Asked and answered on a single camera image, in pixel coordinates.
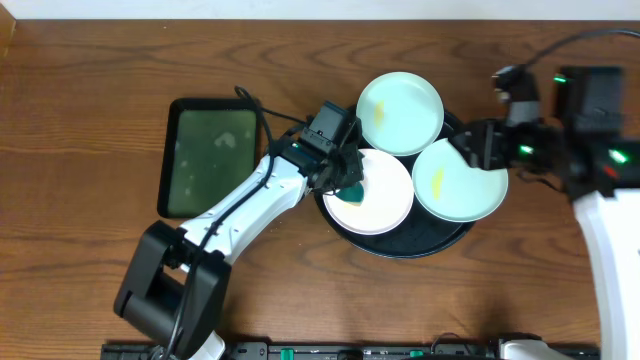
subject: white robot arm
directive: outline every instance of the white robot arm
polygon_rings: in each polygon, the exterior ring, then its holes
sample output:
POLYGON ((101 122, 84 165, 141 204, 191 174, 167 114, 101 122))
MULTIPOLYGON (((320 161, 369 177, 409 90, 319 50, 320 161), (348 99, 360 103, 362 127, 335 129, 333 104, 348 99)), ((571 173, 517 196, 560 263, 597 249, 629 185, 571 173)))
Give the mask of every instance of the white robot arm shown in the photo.
POLYGON ((309 191, 362 180, 361 127, 352 112, 326 102, 308 126, 295 130, 302 131, 297 141, 294 131, 270 143, 253 174, 216 206, 178 229, 156 222, 140 239, 114 311, 167 353, 217 359, 224 343, 212 331, 240 253, 309 191), (188 271, 185 284, 164 273, 165 266, 188 271))
MULTIPOLYGON (((573 204, 589 249, 596 288, 602 360, 638 360, 640 351, 640 189, 620 189, 611 198, 599 192, 573 204)), ((570 360, 537 340, 502 344, 513 360, 570 360)))

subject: green sponge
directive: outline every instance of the green sponge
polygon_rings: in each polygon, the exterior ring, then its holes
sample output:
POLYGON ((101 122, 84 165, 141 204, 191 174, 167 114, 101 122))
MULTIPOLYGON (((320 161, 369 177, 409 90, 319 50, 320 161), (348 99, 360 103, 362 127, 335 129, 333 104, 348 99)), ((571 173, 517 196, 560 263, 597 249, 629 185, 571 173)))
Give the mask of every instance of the green sponge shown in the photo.
POLYGON ((360 204, 362 204, 362 200, 364 200, 364 187, 358 182, 351 187, 338 190, 336 196, 344 202, 360 206, 360 204))

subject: white wall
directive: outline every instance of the white wall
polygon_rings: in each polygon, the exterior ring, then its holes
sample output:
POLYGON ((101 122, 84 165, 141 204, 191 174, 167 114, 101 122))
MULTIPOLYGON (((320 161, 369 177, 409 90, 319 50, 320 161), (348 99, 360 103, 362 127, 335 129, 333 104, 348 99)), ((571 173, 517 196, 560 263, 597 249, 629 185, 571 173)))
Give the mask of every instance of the white wall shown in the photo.
POLYGON ((0 0, 0 2, 17 19, 640 19, 640 0, 0 0))

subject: green led light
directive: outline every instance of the green led light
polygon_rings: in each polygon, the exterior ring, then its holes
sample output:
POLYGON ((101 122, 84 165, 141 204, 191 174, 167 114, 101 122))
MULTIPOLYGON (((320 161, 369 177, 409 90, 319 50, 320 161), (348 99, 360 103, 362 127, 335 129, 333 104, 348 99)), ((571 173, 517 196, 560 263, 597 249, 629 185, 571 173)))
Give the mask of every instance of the green led light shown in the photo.
POLYGON ((533 148, 527 145, 520 145, 520 152, 525 154, 533 154, 533 148))
POLYGON ((553 81, 564 84, 567 82, 567 78, 562 74, 556 74, 556 76, 553 77, 553 81))
POLYGON ((280 360, 293 360, 293 359, 294 359, 293 349, 280 350, 280 360))
POLYGON ((609 150, 609 156, 611 156, 613 161, 617 162, 618 164, 624 164, 629 161, 629 158, 618 150, 609 150))

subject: green connector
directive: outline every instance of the green connector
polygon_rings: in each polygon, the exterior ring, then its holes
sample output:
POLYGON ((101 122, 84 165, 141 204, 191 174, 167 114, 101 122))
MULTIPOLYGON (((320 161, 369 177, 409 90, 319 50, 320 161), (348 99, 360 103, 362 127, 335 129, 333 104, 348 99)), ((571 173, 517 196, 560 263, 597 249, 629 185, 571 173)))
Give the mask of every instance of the green connector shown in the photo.
POLYGON ((280 350, 280 360, 293 360, 293 349, 280 350))

